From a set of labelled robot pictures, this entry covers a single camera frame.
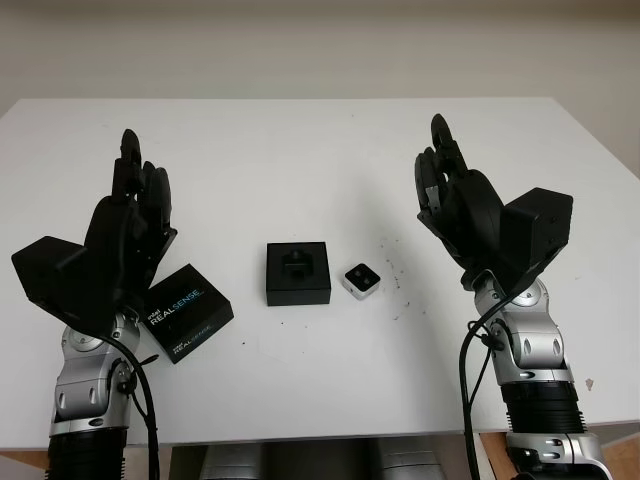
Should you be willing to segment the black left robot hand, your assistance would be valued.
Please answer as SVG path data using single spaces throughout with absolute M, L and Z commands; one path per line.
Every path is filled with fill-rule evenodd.
M 111 194 L 97 204 L 84 241 L 98 256 L 117 308 L 144 309 L 159 263 L 177 236 L 171 211 L 167 171 L 143 161 L 138 136 L 125 130 Z

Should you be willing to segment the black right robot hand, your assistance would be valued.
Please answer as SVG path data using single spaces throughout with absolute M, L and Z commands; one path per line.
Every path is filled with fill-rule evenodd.
M 464 270 L 461 283 L 471 291 L 498 249 L 503 203 L 487 177 L 467 166 L 441 114 L 431 120 L 431 137 L 414 165 L 418 219 Z

